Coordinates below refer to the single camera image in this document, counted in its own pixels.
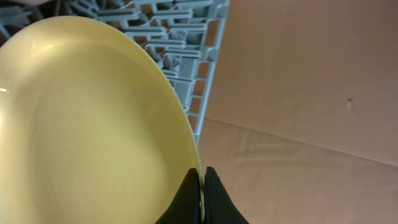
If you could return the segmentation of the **yellow plate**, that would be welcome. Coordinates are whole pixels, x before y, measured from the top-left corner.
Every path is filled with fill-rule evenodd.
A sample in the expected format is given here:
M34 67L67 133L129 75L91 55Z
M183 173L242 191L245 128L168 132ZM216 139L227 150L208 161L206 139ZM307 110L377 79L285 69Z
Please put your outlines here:
M2 45L2 223L155 223L190 169L176 93L119 30L60 16Z

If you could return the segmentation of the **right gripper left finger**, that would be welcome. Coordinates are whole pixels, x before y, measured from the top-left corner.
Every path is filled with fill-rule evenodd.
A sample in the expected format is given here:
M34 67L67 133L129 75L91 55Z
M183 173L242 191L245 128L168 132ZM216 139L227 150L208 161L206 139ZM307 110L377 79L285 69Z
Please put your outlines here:
M198 172L188 170L171 204L155 224L201 223L201 192Z

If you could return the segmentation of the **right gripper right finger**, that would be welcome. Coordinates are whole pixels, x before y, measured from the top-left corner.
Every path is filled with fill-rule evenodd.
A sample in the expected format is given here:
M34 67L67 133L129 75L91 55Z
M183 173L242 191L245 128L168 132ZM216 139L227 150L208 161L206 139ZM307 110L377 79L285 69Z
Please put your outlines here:
M204 200L206 224L249 223L234 206L234 203L213 167L206 168Z

